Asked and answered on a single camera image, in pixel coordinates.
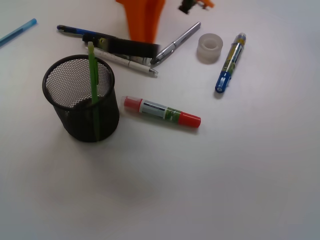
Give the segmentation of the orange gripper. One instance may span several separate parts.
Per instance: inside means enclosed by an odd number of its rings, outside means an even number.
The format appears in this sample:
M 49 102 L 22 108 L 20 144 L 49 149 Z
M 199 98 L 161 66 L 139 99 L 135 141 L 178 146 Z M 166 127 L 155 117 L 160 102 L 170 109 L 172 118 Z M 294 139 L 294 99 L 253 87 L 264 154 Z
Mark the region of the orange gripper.
M 165 0 L 117 0 L 116 2 L 122 4 L 125 10 L 130 39 L 154 43 Z M 211 0 L 182 0 L 178 9 L 183 13 L 189 13 L 195 5 L 204 10 L 215 6 Z

